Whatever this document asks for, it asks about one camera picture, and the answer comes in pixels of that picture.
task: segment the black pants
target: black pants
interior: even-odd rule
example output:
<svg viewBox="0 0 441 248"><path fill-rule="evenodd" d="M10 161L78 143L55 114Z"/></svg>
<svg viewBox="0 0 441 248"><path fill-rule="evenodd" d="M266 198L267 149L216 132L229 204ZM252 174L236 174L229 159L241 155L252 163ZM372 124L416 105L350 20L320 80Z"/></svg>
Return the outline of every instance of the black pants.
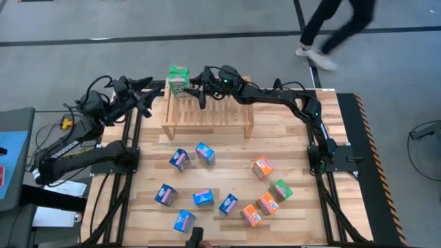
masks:
<svg viewBox="0 0 441 248"><path fill-rule="evenodd" d="M320 49L323 54L329 54L347 38L371 23L376 0L349 0L349 2L353 8L352 19L325 41ZM341 3L342 0L322 0L303 30L300 38L303 45L312 45L323 23L334 16Z"/></svg>

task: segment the wooden tabletop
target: wooden tabletop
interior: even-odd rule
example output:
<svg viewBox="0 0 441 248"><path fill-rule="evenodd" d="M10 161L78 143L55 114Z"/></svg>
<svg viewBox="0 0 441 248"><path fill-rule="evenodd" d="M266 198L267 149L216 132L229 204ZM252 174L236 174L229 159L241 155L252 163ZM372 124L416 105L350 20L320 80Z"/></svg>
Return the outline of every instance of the wooden tabletop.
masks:
<svg viewBox="0 0 441 248"><path fill-rule="evenodd" d="M322 103L322 119L330 137L339 144L346 143L346 131L335 91L316 92ZM173 230L181 209L196 216L194 226L204 228L204 239L212 245L326 244L316 180L309 175L306 127L287 107L254 104L255 126L250 139L243 138L243 127L189 127L177 130L174 140L170 141L161 128L164 102L161 97L156 98L152 108L153 117L142 120L139 136L141 160L130 192L124 246L184 245L190 233L182 234ZM135 113L132 116L134 125ZM123 124L107 127L103 144L121 139L122 132ZM204 142L215 151L214 165L204 165L196 159L195 147L199 142ZM183 173L168 163L177 148L186 150L191 158L191 164ZM259 156L266 156L274 167L269 178L263 182L250 169ZM334 176L343 212L354 227L371 240L358 181L346 172L336 172ZM90 216L103 178L95 176L92 181L81 228L83 240L89 237ZM268 190L270 183L278 179L288 184L293 195L280 204L275 214L264 216L259 210L263 220L257 227L249 227L240 216L240 210L255 203ZM112 183L113 175L109 176L98 201L94 229L107 213ZM171 207L154 201L163 183L178 191L178 197ZM214 205L200 208L193 203L192 194L203 189L213 191ZM229 193L238 198L238 204L228 216L224 216L218 207ZM338 240L335 217L331 210L330 213L334 239ZM116 238L118 221L119 213L112 225L111 241Z"/></svg>

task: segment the green box on shelf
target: green box on shelf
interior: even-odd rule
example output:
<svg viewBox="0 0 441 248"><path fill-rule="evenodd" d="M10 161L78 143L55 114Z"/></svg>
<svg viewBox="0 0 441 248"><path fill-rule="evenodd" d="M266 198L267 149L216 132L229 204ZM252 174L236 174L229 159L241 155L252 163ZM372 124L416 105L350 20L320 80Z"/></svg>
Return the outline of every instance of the green box on shelf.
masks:
<svg viewBox="0 0 441 248"><path fill-rule="evenodd" d="M172 65L168 74L168 83L174 96L181 96L184 88L189 87L190 71L181 66Z"/></svg>

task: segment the blue box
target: blue box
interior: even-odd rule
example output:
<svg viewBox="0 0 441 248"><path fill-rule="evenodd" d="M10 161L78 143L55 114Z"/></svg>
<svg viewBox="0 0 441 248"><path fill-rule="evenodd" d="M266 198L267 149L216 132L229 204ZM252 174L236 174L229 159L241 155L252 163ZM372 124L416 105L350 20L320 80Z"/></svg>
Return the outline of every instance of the blue box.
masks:
<svg viewBox="0 0 441 248"><path fill-rule="evenodd" d="M190 158L189 158L187 152L181 148L177 149L177 151L174 153L172 159L170 159L170 163L179 172L183 172L189 162L190 162Z"/></svg>
<svg viewBox="0 0 441 248"><path fill-rule="evenodd" d="M161 186L161 189L158 191L158 194L156 195L154 200L164 206L169 207L172 204L176 196L176 193L177 192L175 189L164 183Z"/></svg>
<svg viewBox="0 0 441 248"><path fill-rule="evenodd" d="M178 219L176 220L176 223L174 223L174 229L176 231L181 231L183 233L186 233L188 229L193 225L195 216L185 210L181 210L178 215Z"/></svg>
<svg viewBox="0 0 441 248"><path fill-rule="evenodd" d="M209 205L214 203L211 189L193 194L194 204L197 206Z"/></svg>
<svg viewBox="0 0 441 248"><path fill-rule="evenodd" d="M196 155L203 158L208 165L211 165L214 161L214 151L202 142L196 146Z"/></svg>
<svg viewBox="0 0 441 248"><path fill-rule="evenodd" d="M229 194L227 198L220 205L219 210L224 214L228 214L232 208L237 204L237 198Z"/></svg>

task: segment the small cardboard box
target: small cardboard box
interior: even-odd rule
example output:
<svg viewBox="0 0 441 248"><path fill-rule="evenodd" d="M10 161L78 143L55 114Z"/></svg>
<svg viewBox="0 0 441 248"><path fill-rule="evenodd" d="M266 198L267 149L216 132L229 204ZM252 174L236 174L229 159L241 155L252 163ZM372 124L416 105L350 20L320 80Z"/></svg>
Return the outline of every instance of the small cardboard box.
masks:
<svg viewBox="0 0 441 248"><path fill-rule="evenodd" d="M195 216L185 210L181 210L179 212L178 218L176 219L176 222L174 223L174 229L176 231L181 231L183 233L186 233L188 229L193 225Z"/></svg>
<svg viewBox="0 0 441 248"><path fill-rule="evenodd" d="M240 212L242 217L248 222L248 224L252 227L255 227L262 219L260 218L256 208L252 204L246 206L246 208L242 209Z"/></svg>
<svg viewBox="0 0 441 248"><path fill-rule="evenodd" d="M274 196L278 203L283 202L292 195L292 190L288 188L287 184L279 179L270 188L269 192Z"/></svg>
<svg viewBox="0 0 441 248"><path fill-rule="evenodd" d="M269 164L268 160L261 156L252 167L253 172L257 175L259 180L265 180L268 175L273 171L273 167Z"/></svg>
<svg viewBox="0 0 441 248"><path fill-rule="evenodd" d="M278 205L276 201L273 199L270 193L266 192L263 196L261 196L256 204L260 207L260 209L266 215L274 214L277 211Z"/></svg>
<svg viewBox="0 0 441 248"><path fill-rule="evenodd" d="M196 146L196 155L202 158L208 165L211 165L214 161L214 150L202 142Z"/></svg>
<svg viewBox="0 0 441 248"><path fill-rule="evenodd" d="M182 173L187 165L190 163L190 158L186 151L178 148L177 151L174 153L172 159L170 159L170 163L175 169Z"/></svg>
<svg viewBox="0 0 441 248"><path fill-rule="evenodd" d="M194 204L196 204L196 206L198 206L198 207L203 206L203 205L213 204L214 199L213 199L212 190L207 189L202 192L194 193L193 200L194 200Z"/></svg>
<svg viewBox="0 0 441 248"><path fill-rule="evenodd" d="M169 207L172 204L174 198L176 197L176 193L177 192L175 189L164 183L159 189L159 192L154 198L154 200L164 206Z"/></svg>
<svg viewBox="0 0 441 248"><path fill-rule="evenodd" d="M229 194L227 198L220 205L219 210L224 214L228 214L232 208L237 204L237 198L232 194Z"/></svg>
<svg viewBox="0 0 441 248"><path fill-rule="evenodd" d="M189 73L187 68L173 65L168 74L168 83L173 95L181 98L189 96L184 89L189 87Z"/></svg>

